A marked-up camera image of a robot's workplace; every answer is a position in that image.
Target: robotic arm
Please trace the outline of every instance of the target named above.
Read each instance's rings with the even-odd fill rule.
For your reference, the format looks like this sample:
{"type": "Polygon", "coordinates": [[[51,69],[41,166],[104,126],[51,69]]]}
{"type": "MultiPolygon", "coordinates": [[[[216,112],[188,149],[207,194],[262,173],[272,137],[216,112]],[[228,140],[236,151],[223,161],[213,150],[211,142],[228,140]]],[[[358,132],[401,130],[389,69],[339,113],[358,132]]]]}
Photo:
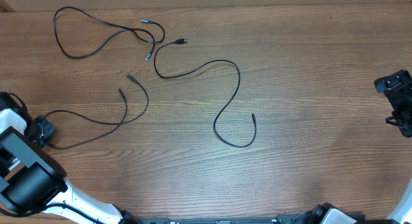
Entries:
{"type": "Polygon", "coordinates": [[[366,221],[364,215],[350,216],[325,203],[302,214],[274,218],[228,219],[137,219],[126,210],[102,203],[66,178],[66,171],[42,147],[56,129],[44,117],[33,119],[22,106],[0,92],[0,202],[13,211],[0,213],[16,218],[44,212],[80,224],[389,224],[412,222],[412,183],[388,220],[366,221]],[[12,175],[17,165],[23,168],[12,175]]]}

